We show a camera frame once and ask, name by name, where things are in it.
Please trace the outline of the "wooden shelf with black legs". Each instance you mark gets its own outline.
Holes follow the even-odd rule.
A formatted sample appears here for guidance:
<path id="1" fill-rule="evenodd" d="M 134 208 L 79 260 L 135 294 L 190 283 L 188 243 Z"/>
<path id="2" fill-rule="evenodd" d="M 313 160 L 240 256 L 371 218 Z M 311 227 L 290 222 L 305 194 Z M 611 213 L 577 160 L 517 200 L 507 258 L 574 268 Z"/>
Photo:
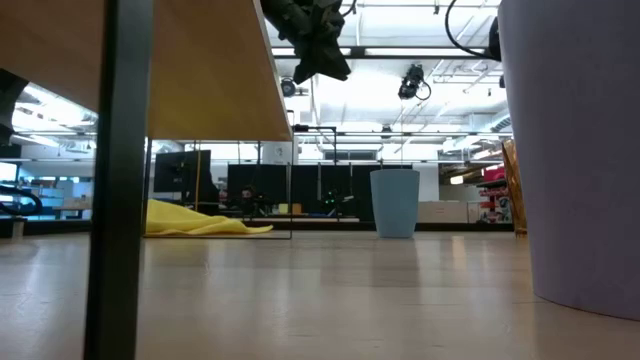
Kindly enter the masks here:
<path id="1" fill-rule="evenodd" d="M 0 0 L 0 68 L 98 114 L 84 360 L 135 360 L 152 139 L 291 136 L 259 0 Z"/>

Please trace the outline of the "light blue plastic cup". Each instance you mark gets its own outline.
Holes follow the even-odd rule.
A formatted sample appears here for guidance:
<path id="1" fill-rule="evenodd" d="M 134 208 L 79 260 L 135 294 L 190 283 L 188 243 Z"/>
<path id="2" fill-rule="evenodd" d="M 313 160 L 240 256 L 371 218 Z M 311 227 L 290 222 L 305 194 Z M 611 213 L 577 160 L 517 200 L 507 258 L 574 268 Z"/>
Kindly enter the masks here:
<path id="1" fill-rule="evenodd" d="M 420 174 L 412 169 L 383 169 L 370 173 L 372 208 L 381 238 L 411 238 L 419 204 Z"/>

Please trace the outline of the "black aluminium table frame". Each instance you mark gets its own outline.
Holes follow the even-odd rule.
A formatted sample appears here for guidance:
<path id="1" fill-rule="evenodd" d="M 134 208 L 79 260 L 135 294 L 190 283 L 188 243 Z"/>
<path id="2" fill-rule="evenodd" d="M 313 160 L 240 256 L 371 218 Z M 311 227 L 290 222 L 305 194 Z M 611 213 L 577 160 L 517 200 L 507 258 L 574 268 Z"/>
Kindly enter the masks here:
<path id="1" fill-rule="evenodd" d="M 12 238 L 14 225 L 19 225 L 22 235 L 53 235 L 65 233 L 89 232 L 89 220 L 18 220 L 0 219 L 0 239 Z M 350 219 L 336 221 L 332 219 L 296 219 L 294 222 L 276 219 L 275 221 L 247 221 L 249 227 L 272 225 L 275 230 L 282 231 L 375 231 L 373 222 L 352 222 Z M 486 223 L 418 223 L 415 231 L 426 232 L 513 232 L 512 224 Z"/>

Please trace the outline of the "black partition panels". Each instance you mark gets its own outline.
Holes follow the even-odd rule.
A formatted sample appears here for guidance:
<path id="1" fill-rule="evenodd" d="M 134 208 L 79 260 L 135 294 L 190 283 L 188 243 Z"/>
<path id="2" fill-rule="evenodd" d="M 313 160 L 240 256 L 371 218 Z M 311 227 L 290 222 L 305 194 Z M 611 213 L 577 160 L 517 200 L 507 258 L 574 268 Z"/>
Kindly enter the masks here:
<path id="1" fill-rule="evenodd" d="M 337 186 L 344 201 L 340 220 L 371 222 L 374 219 L 370 173 L 377 165 L 338 165 Z M 231 165 L 227 195 L 230 209 L 246 219 L 334 218 L 332 205 L 322 196 L 332 165 Z"/>

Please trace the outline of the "black computer monitor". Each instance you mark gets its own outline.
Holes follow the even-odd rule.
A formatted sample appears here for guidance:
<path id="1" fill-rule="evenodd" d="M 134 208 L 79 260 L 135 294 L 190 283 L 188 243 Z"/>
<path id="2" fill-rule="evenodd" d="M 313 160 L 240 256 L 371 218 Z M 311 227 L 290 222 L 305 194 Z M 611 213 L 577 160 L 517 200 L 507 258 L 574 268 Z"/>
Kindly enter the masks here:
<path id="1" fill-rule="evenodd" d="M 191 192 L 210 176 L 211 151 L 157 154 L 153 172 L 155 192 Z"/>

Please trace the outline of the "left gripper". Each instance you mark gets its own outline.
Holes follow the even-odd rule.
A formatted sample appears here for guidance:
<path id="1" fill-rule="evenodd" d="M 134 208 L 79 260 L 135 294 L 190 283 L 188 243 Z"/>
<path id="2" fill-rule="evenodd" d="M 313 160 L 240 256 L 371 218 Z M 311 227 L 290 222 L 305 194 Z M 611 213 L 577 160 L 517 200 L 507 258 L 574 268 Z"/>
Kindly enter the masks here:
<path id="1" fill-rule="evenodd" d="M 315 43 L 336 41 L 344 26 L 343 0 L 260 0 L 266 20 L 278 38 L 294 46 L 299 58 L 293 80 L 302 84 L 316 73 L 346 81 L 351 69 L 339 47 Z"/>

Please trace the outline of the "yellow cloth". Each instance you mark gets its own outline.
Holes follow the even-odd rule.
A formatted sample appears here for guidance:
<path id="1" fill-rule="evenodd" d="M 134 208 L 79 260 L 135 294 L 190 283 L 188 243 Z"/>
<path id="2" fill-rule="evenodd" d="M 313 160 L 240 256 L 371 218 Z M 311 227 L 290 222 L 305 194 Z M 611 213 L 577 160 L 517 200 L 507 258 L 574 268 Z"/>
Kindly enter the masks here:
<path id="1" fill-rule="evenodd" d="M 155 199 L 150 199 L 147 202 L 145 225 L 147 235 L 253 235 L 264 234 L 272 230 L 272 225 L 249 227 L 236 218 L 205 215 L 179 205 Z"/>

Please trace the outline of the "white low cabinet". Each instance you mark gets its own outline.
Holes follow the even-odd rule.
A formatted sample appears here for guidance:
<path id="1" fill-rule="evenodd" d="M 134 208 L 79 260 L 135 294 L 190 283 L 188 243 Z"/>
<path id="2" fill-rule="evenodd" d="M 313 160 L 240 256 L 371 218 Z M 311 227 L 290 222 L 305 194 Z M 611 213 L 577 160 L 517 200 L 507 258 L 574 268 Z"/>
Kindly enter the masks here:
<path id="1" fill-rule="evenodd" d="M 429 201 L 418 205 L 418 223 L 476 223 L 480 218 L 477 203 L 460 201 Z"/>

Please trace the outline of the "rack with red bins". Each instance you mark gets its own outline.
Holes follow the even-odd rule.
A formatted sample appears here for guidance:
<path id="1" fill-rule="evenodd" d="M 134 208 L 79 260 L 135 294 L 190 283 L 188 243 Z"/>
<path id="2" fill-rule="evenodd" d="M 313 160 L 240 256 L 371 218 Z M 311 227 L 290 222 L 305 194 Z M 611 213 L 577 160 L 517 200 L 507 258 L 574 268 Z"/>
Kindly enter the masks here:
<path id="1" fill-rule="evenodd" d="M 479 223 L 513 223 L 509 188 L 503 166 L 491 166 L 484 169 L 483 181 L 476 188 L 482 197 L 482 202 L 478 205 Z"/>

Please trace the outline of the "lavender plastic cup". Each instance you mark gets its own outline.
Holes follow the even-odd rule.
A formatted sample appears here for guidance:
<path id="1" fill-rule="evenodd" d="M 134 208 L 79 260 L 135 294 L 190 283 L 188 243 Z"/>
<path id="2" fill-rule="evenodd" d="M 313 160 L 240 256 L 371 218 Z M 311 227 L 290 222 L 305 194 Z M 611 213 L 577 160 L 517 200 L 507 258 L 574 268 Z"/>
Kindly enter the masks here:
<path id="1" fill-rule="evenodd" d="M 502 0 L 533 288 L 640 321 L 640 0 Z"/>

